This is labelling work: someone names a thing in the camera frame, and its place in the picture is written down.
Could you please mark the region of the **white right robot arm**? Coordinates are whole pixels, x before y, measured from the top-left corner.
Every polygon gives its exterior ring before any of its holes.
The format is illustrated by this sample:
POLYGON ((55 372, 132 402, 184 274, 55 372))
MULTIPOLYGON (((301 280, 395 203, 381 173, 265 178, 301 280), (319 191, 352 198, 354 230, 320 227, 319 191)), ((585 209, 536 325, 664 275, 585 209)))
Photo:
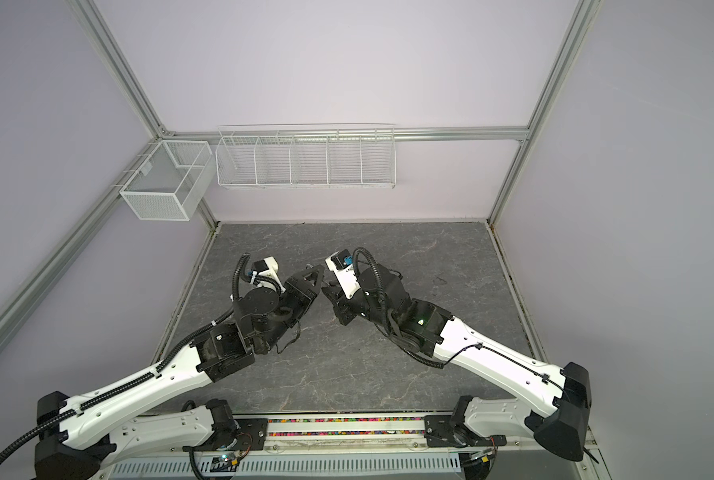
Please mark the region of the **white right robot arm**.
POLYGON ((455 431, 477 437, 527 435, 560 458, 584 458, 592 407, 585 367, 531 358, 477 332, 449 310, 411 297, 401 275, 363 247, 335 252, 326 265, 336 279, 322 291, 342 325, 356 318, 369 321, 415 361, 439 370, 461 367, 518 401, 514 408, 495 411, 483 399, 463 396, 452 417, 455 431))

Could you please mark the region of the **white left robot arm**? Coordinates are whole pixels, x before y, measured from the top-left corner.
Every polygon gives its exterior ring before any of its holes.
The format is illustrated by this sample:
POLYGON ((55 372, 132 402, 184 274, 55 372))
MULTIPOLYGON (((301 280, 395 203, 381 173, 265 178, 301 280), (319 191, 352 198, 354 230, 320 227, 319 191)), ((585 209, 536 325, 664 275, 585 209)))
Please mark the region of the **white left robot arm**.
POLYGON ((152 408, 217 383, 252 365, 298 329, 324 278, 309 265, 286 280, 268 257, 246 268, 243 254, 232 275, 232 306, 176 343, 163 358, 124 379, 69 397, 55 391, 38 402, 37 424, 0 452, 0 466, 28 442, 36 443, 38 479, 90 479, 100 470, 145 451, 221 449, 240 434, 228 403, 211 400, 183 414, 149 416, 152 408))

